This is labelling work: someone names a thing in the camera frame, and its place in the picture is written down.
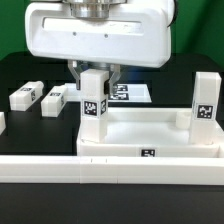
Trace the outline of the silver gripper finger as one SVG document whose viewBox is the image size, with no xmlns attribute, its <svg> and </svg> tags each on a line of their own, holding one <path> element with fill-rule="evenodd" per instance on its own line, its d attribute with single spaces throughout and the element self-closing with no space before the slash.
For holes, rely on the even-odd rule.
<svg viewBox="0 0 224 224">
<path fill-rule="evenodd" d="M 104 82 L 104 93 L 113 95 L 116 89 L 115 84 L 121 77 L 121 68 L 118 64 L 109 66 L 109 78 Z"/>
<path fill-rule="evenodd" d="M 79 90 L 81 87 L 81 78 L 80 78 L 81 67 L 79 63 L 77 61 L 69 60 L 68 69 L 76 81 L 76 89 Z"/>
</svg>

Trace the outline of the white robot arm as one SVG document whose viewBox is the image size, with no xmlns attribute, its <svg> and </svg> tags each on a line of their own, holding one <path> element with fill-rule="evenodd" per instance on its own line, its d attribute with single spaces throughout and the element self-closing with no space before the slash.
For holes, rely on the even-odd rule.
<svg viewBox="0 0 224 224">
<path fill-rule="evenodd" d="M 171 56 L 177 0 L 31 0 L 25 12 L 29 51 L 66 59 L 76 84 L 82 63 L 159 68 Z"/>
</svg>

